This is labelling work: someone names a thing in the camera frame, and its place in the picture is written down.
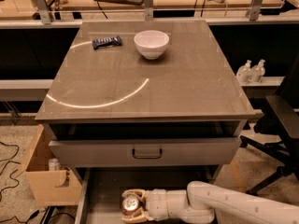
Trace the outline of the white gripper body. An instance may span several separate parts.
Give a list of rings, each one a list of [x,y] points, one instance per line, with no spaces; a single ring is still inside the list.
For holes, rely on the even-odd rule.
[[[154,189],[146,192],[145,208],[150,220],[184,219],[188,207],[186,190]]]

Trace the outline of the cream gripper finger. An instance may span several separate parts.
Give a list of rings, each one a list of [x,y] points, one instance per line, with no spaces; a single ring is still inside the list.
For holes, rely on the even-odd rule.
[[[144,189],[128,189],[122,193],[122,198],[126,198],[130,195],[136,196],[136,198],[144,203],[146,201],[146,191]]]
[[[122,220],[128,224],[139,224],[153,220],[153,218],[149,215],[149,212],[143,207],[140,207],[135,211],[123,210],[122,212]]]

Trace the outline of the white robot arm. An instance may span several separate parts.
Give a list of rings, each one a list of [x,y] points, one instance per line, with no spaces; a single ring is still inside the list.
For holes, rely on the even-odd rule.
[[[299,224],[299,207],[193,181],[186,189],[128,189],[122,195],[122,220],[143,223],[180,219],[211,224],[217,209],[251,224]]]

